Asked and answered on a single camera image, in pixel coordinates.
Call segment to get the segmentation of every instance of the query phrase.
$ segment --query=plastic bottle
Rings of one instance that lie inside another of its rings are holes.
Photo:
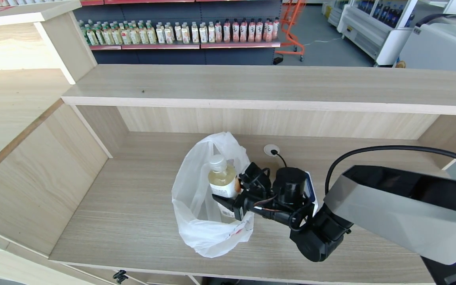
[[[246,18],[242,19],[240,23],[240,42],[245,43],[247,41],[247,21]]]
[[[269,18],[266,19],[265,24],[263,25],[263,37],[262,37],[263,40],[266,40],[266,33],[268,31],[268,29],[267,29],[268,25],[270,25]]]
[[[87,38],[89,39],[89,43],[91,46],[97,46],[99,45],[98,40],[96,39],[96,34],[94,34],[94,31],[91,29],[89,24],[85,24],[85,34],[87,34]]]
[[[191,39],[193,43],[199,43],[200,41],[200,36],[198,35],[198,26],[196,25],[196,22],[192,22],[191,24]]]
[[[142,40],[142,44],[148,45],[149,35],[147,34],[147,28],[143,26],[143,21],[138,22],[138,29],[140,30],[140,38]]]
[[[182,32],[182,42],[185,44],[190,43],[190,41],[191,41],[190,28],[188,27],[188,24],[186,22],[182,24],[181,32]]]
[[[266,27],[266,37],[264,38],[265,41],[266,42],[271,42],[273,34],[274,34],[274,25],[269,21],[269,24]]]
[[[123,23],[119,23],[119,32],[121,33],[121,38],[123,39],[123,44],[130,45],[131,37],[129,31],[124,27]]]
[[[140,29],[133,22],[130,24],[130,38],[131,43],[134,45],[139,45],[142,42],[140,37]]]
[[[209,22],[209,28],[208,28],[208,31],[209,31],[209,42],[210,43],[215,43],[216,42],[216,36],[215,36],[215,28],[214,28],[214,23],[213,22]]]
[[[103,31],[98,24],[94,25],[94,31],[96,33],[96,39],[98,40],[98,43],[100,45],[106,45],[105,38],[103,38]]]
[[[152,45],[155,45],[158,43],[158,39],[156,37],[156,32],[154,31],[154,27],[152,27],[152,24],[150,21],[147,21],[147,37],[149,38],[149,43]]]
[[[208,37],[208,31],[207,27],[205,26],[205,23],[201,23],[199,25],[199,41],[202,43],[206,43],[209,40]]]
[[[165,40],[165,29],[161,24],[156,25],[156,36],[158,37],[158,43],[164,44]]]
[[[249,23],[249,34],[247,35],[247,41],[253,43],[255,41],[255,33],[257,30],[257,25],[255,24],[255,19],[251,19]]]
[[[216,154],[209,159],[210,169],[208,179],[212,193],[226,198],[233,198],[240,192],[240,185],[237,179],[235,168],[226,162],[221,154]],[[218,203],[221,215],[235,219],[235,214]]]
[[[369,2],[367,3],[367,8],[365,8],[365,12],[367,14],[370,14],[371,11],[372,11],[372,8],[374,7],[374,1],[375,0],[369,0]]]
[[[274,30],[272,31],[272,40],[277,39],[277,32],[279,31],[279,17],[276,17],[274,22],[272,23],[274,26]]]
[[[396,12],[397,12],[397,5],[394,5],[393,8],[388,11],[388,15],[385,20],[385,24],[391,26],[391,19],[393,18],[393,16],[395,15]]]
[[[404,11],[404,5],[400,5],[400,7],[395,11],[393,17],[391,18],[391,27],[395,28],[397,23],[399,22],[400,16],[402,16],[402,12]]]
[[[240,41],[240,25],[237,19],[233,20],[232,38],[234,43],[238,43]]]
[[[216,21],[216,25],[214,26],[214,33],[216,43],[220,43],[222,41],[222,32],[221,23],[219,23],[219,21]]]
[[[378,5],[376,5],[376,10],[374,10],[374,14],[372,15],[372,17],[375,19],[379,18],[382,8],[383,8],[383,3],[381,3],[381,2],[378,3]]]
[[[114,37],[112,36],[112,30],[110,29],[110,26],[107,27],[106,24],[103,24],[103,38],[105,38],[105,43],[107,45],[114,44]]]
[[[255,42],[261,42],[261,36],[263,32],[263,23],[261,22],[261,18],[258,19],[258,23],[256,24],[256,34],[255,34]]]
[[[168,24],[165,25],[165,41],[167,44],[173,44],[173,29]]]
[[[379,21],[385,22],[386,17],[388,16],[388,11],[390,10],[390,7],[391,7],[390,5],[391,5],[391,2],[388,2],[387,5],[385,7],[383,7]]]
[[[224,34],[224,42],[229,43],[230,42],[230,20],[226,19],[224,21],[224,26],[223,26],[223,34]]]
[[[181,24],[179,24],[179,22],[175,22],[175,35],[177,37],[177,41],[182,42]]]
[[[405,27],[409,27],[411,25],[411,21],[414,19],[414,14],[409,15],[409,19],[407,19]]]

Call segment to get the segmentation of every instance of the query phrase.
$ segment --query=wooden panel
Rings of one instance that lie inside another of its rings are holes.
[[[196,283],[186,275],[145,274],[142,272],[128,272],[127,275],[149,285],[196,285]]]
[[[0,151],[69,87],[61,70],[0,71]]]
[[[0,235],[47,256],[106,160],[62,105],[0,163]]]
[[[94,267],[86,267],[86,266],[73,266],[74,268],[81,270],[83,272],[87,272],[88,274],[91,274],[92,276],[97,276],[101,279],[103,279],[105,282],[114,284],[114,285],[119,285],[115,279],[112,277],[116,272],[119,272],[118,270],[111,270],[111,269],[101,269],[101,268],[94,268]],[[134,278],[129,278],[123,281],[124,285],[142,285],[144,283],[139,282],[135,280]]]
[[[70,84],[75,84],[96,66],[93,53],[81,36],[71,11],[34,25]]]
[[[204,136],[130,132],[119,157],[109,159],[100,171],[50,259],[156,274],[175,272],[288,283],[432,282],[418,255],[356,226],[322,263],[311,263],[302,256],[289,239],[286,226],[261,217],[255,218],[251,239],[228,254],[218,258],[196,254],[179,236],[171,189],[183,157]],[[289,166],[311,172],[319,200],[324,197],[328,167],[341,154],[377,144],[416,144],[388,139],[236,137],[252,161],[273,172],[277,159],[262,150],[266,144],[277,144]],[[337,166],[332,179],[353,164],[442,174],[426,154],[381,151],[349,157]]]
[[[20,258],[7,251],[0,251],[0,278],[26,285],[93,284]]]
[[[117,108],[114,106],[77,106],[77,108],[113,157],[128,135],[128,127]]]
[[[164,84],[167,77],[174,83]],[[98,65],[63,99],[71,105],[456,115],[456,72],[326,66]]]
[[[438,115],[381,112],[118,107],[130,131],[418,139]]]
[[[456,116],[441,115],[420,137],[424,146],[441,148],[456,153]],[[437,166],[442,169],[450,167],[456,159],[431,154]]]
[[[0,70],[59,68],[33,23],[0,26]]]
[[[106,282],[102,281],[99,278],[92,277],[92,276],[86,274],[85,272],[78,271],[77,269],[74,269],[74,268],[70,267],[69,265],[63,265],[63,264],[58,264],[58,263],[52,262],[52,261],[48,260],[47,258],[45,258],[44,256],[41,256],[32,251],[29,251],[19,245],[9,242],[1,237],[0,237],[0,250],[7,251],[8,253],[14,254],[20,258],[29,260],[33,263],[36,263],[36,265],[41,265],[41,266],[47,267],[49,269],[52,269],[54,271],[57,271],[57,274],[67,274],[74,278],[84,280],[87,283],[92,283],[95,285],[106,285]],[[49,277],[50,276],[43,276],[43,279],[47,279]]]

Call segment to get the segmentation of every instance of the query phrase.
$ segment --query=gray arm casing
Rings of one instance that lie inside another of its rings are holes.
[[[344,175],[324,203],[335,215],[422,257],[456,263],[456,211],[364,186]]]

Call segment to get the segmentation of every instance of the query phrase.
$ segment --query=gray floor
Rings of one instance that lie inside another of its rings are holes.
[[[299,55],[284,55],[280,65],[372,67],[374,64],[374,60],[350,40],[340,38],[341,34],[321,14],[321,5],[307,5],[291,32],[305,45],[304,61],[300,62]],[[279,38],[284,41],[284,34]],[[293,47],[277,50],[291,51]]]

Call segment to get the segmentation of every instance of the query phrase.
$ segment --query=robotic arm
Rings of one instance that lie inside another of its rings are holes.
[[[212,195],[242,220],[251,211],[290,228],[290,239],[313,262],[324,261],[356,224],[419,254],[437,284],[456,284],[456,180],[381,166],[355,165],[329,188],[333,168],[344,158],[374,150],[415,150],[456,158],[421,146],[374,146],[339,157],[328,170],[324,204],[314,216],[304,197],[306,173],[270,170],[255,163],[240,175],[244,191],[235,199]]]

